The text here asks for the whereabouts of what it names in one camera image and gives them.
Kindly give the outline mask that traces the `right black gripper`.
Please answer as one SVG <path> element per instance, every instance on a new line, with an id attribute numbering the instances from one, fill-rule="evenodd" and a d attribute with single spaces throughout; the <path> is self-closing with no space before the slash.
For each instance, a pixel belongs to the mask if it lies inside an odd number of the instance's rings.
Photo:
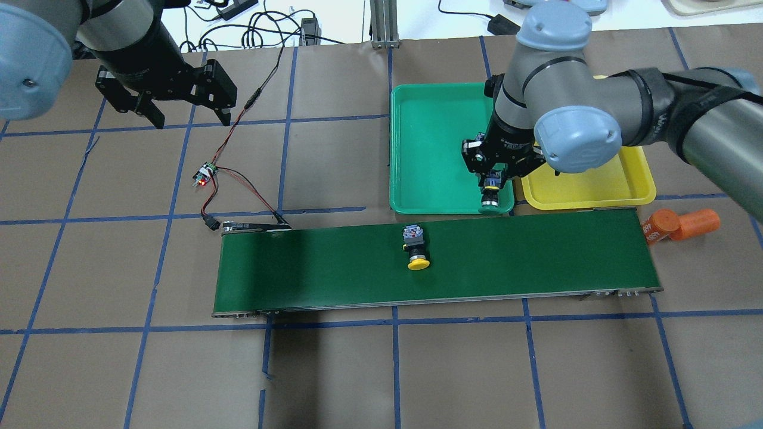
<path id="1" fill-rule="evenodd" d="M 461 157 L 475 175 L 487 176 L 496 164 L 504 164 L 509 179 L 523 178 L 546 162 L 542 149 L 535 144 L 532 129 L 517 128 L 492 116 L 484 138 L 461 142 Z"/>

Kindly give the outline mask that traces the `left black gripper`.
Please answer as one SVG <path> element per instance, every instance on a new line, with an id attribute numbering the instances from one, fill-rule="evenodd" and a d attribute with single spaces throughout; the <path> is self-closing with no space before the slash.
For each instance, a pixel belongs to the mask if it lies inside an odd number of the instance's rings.
<path id="1" fill-rule="evenodd" d="M 231 125 L 238 90 L 218 60 L 194 68 L 174 42 L 136 42 L 115 51 L 96 51 L 95 56 L 104 67 L 98 69 L 95 87 L 116 111 L 134 112 L 164 129 L 164 114 L 153 98 L 184 100 L 212 110 L 221 125 Z"/>

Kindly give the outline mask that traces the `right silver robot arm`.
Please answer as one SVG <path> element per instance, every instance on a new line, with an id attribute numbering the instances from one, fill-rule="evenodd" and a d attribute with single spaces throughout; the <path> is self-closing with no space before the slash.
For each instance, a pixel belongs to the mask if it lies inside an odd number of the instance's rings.
<path id="1" fill-rule="evenodd" d="M 584 173 L 622 147 L 665 142 L 761 220 L 761 87 L 746 70 L 626 70 L 595 79 L 584 57 L 589 15 L 565 1 L 532 6 L 506 73 L 485 82 L 486 131 L 461 143 L 485 207 L 541 166 Z"/>

